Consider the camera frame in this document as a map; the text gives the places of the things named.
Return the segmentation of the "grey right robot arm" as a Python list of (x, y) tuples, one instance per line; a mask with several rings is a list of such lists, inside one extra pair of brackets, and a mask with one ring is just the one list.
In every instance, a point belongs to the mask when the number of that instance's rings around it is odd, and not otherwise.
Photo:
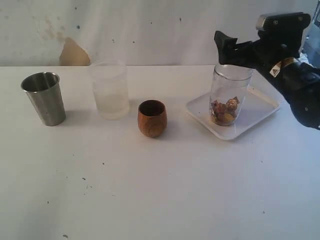
[(256, 70), (284, 97), (301, 125), (319, 130), (320, 70), (298, 60), (302, 32), (260, 30), (258, 36), (238, 43), (217, 30), (219, 63)]

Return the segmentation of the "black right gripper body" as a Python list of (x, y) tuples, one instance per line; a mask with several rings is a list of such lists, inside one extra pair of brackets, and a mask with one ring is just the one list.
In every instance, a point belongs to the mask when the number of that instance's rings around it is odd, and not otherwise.
[(273, 39), (258, 39), (238, 43), (232, 39), (232, 71), (250, 73), (298, 73), (300, 62), (297, 50)]

